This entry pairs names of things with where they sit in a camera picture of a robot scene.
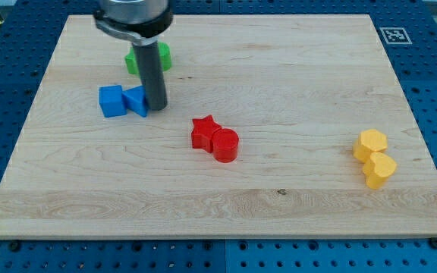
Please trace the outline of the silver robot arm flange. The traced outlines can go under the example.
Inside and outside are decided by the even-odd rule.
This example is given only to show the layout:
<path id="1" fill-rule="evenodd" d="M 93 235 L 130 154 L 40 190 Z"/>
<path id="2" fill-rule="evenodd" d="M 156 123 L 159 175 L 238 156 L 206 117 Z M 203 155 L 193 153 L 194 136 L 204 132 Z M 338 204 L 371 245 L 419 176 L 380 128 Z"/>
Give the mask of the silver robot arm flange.
<path id="1" fill-rule="evenodd" d="M 93 12 L 96 28 L 134 46 L 156 42 L 173 21 L 170 0 L 99 0 Z"/>

